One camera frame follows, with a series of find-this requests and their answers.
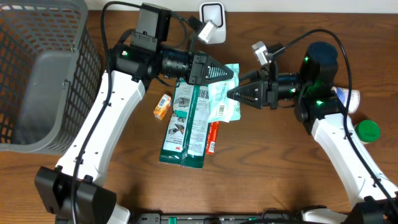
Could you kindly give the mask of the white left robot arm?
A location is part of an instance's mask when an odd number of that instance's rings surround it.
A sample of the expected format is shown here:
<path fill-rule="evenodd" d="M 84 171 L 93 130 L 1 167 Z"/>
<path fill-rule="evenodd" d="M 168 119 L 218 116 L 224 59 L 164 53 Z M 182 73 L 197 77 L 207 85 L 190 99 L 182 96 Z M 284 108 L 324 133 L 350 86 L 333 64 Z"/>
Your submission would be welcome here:
<path fill-rule="evenodd" d="M 106 71 L 98 95 L 77 137 L 53 168 L 41 167 L 35 186 L 57 223 L 127 223 L 130 211 L 104 188 L 116 143 L 152 80 L 176 78 L 205 86 L 228 80 L 233 72 L 193 47 L 166 45 L 175 13 L 139 6 L 137 26 L 113 48 L 105 48 Z"/>

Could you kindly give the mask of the light green wipes pack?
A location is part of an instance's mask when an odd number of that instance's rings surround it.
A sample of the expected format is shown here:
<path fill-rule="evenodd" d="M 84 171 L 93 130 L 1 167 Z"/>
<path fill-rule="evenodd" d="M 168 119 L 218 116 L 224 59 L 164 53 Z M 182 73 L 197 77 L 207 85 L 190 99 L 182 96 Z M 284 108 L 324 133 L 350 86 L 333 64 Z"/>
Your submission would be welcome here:
<path fill-rule="evenodd" d="M 227 97 L 227 92 L 239 86 L 239 64 L 226 64 L 234 73 L 233 78 L 208 85 L 210 115 L 208 122 L 230 122 L 241 118 L 240 102 Z"/>

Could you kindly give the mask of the green 3M glove package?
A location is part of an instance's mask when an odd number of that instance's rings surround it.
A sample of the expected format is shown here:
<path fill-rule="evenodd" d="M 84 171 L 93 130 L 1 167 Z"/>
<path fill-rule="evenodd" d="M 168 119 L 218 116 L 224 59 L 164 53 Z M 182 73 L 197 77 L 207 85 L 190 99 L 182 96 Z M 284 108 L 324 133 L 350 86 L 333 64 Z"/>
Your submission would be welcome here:
<path fill-rule="evenodd" d="M 210 115 L 207 86 L 180 80 L 172 101 L 172 116 L 159 161 L 201 169 L 205 160 Z"/>

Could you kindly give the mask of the red stick packet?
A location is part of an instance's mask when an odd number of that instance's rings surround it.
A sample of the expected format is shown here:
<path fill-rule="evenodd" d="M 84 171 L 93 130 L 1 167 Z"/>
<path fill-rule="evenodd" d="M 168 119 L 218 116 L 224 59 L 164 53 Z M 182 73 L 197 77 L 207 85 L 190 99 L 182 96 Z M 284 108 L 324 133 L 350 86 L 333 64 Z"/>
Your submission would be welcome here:
<path fill-rule="evenodd" d="M 206 141 L 206 150 L 205 153 L 209 155 L 213 155 L 215 153 L 215 144 L 216 144 L 216 138 L 218 135 L 218 130 L 219 130 L 220 122 L 212 122 L 210 124 L 209 130 L 208 130 L 208 137 Z"/>

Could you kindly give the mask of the green lid jar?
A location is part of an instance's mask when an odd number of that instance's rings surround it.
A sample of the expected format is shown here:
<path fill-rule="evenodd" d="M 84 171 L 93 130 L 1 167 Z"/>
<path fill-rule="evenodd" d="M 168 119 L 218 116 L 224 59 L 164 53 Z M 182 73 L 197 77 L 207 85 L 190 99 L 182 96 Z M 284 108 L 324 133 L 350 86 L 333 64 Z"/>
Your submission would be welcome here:
<path fill-rule="evenodd" d="M 363 144 L 377 141 L 381 136 L 380 127 L 370 119 L 359 122 L 354 126 L 354 129 Z"/>

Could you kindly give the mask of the white blue label tub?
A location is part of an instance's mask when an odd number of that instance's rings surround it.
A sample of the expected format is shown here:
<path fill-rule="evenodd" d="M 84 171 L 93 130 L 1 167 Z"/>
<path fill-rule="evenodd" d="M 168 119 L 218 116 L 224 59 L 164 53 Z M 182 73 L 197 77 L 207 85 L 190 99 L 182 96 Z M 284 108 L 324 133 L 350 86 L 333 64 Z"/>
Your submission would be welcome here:
<path fill-rule="evenodd" d="M 347 88 L 333 86 L 331 90 L 336 93 L 337 97 L 343 103 L 344 106 L 346 106 L 347 101 L 349 100 L 349 107 L 348 107 L 349 114 L 353 114 L 357 111 L 361 99 L 361 95 L 358 90 L 351 90 L 351 98 L 348 98 L 349 90 Z"/>

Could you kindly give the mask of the orange small box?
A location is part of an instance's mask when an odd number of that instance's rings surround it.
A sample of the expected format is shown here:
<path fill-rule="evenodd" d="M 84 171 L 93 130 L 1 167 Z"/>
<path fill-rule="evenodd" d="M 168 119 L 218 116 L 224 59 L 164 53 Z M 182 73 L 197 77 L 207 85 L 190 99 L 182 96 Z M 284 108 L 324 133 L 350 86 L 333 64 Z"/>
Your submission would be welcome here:
<path fill-rule="evenodd" d="M 171 96 L 164 94 L 158 102 L 157 106 L 155 107 L 154 116 L 159 120 L 163 120 L 164 116 L 171 106 L 171 102 Z"/>

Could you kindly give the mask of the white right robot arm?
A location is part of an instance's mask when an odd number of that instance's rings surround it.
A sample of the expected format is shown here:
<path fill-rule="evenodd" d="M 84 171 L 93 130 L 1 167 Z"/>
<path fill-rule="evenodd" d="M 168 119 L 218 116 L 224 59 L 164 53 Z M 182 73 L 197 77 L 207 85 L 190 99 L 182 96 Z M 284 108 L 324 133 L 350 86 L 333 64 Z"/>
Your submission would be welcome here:
<path fill-rule="evenodd" d="M 349 214 L 322 205 L 264 212 L 259 223 L 397 223 L 397 186 L 378 168 L 332 89 L 338 70 L 335 47 L 310 44 L 297 73 L 279 73 L 275 58 L 281 44 L 258 42 L 252 49 L 262 67 L 245 75 L 250 82 L 230 90 L 228 98 L 273 110 L 280 100 L 292 100 L 296 119 L 326 152 L 352 207 Z"/>

